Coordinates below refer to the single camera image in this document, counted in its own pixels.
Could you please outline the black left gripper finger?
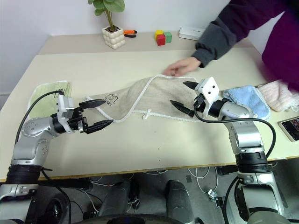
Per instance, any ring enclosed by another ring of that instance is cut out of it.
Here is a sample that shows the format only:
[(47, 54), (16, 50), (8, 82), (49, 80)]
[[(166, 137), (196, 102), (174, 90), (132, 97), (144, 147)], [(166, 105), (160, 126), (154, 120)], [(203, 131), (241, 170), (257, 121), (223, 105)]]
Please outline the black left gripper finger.
[(106, 100), (93, 99), (93, 100), (88, 100), (88, 101), (79, 103), (79, 107), (81, 109), (95, 108), (95, 107), (101, 106), (104, 103), (106, 103)]
[(86, 134), (91, 134), (91, 133), (100, 131), (103, 128), (105, 128), (105, 127), (109, 126), (110, 124), (112, 124), (113, 122), (114, 122), (113, 119), (96, 122), (92, 126), (88, 126), (85, 130), (85, 133)]

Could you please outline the person's bare hand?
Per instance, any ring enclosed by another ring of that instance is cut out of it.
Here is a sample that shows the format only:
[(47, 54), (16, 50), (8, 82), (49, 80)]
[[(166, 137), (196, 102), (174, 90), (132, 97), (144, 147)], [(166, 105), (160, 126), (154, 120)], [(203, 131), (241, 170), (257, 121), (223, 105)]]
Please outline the person's bare hand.
[(165, 71), (164, 75), (181, 77), (188, 72), (195, 71), (201, 65), (201, 61), (195, 57), (188, 57), (186, 59), (179, 60), (171, 65), (169, 65)]

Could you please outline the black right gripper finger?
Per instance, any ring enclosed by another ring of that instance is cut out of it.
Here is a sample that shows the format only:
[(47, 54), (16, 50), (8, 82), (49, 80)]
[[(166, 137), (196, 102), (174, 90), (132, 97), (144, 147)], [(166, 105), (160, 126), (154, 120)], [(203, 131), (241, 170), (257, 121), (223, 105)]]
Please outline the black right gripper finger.
[(183, 84), (192, 90), (195, 90), (196, 87), (198, 86), (197, 82), (191, 82), (191, 81), (184, 81)]
[(185, 107), (182, 103), (174, 101), (174, 100), (170, 100), (170, 103), (179, 111), (181, 111), (182, 113), (188, 115), (189, 117), (193, 117), (194, 116), (194, 111), (188, 109), (187, 107)]

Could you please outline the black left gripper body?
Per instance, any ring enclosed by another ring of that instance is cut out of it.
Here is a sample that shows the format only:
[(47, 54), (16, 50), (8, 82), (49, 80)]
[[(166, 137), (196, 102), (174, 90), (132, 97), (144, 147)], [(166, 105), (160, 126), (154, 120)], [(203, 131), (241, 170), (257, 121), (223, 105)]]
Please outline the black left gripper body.
[(88, 134), (87, 118), (83, 115), (85, 108), (79, 106), (74, 109), (72, 117), (67, 121), (72, 131)]

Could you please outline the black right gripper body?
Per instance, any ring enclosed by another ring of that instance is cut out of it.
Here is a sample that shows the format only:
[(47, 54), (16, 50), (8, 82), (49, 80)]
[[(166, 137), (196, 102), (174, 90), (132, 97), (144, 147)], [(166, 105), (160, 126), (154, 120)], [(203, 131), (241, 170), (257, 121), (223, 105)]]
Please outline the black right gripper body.
[(193, 111), (196, 116), (203, 117), (204, 110), (206, 108), (205, 97), (200, 93), (195, 99), (193, 104)]

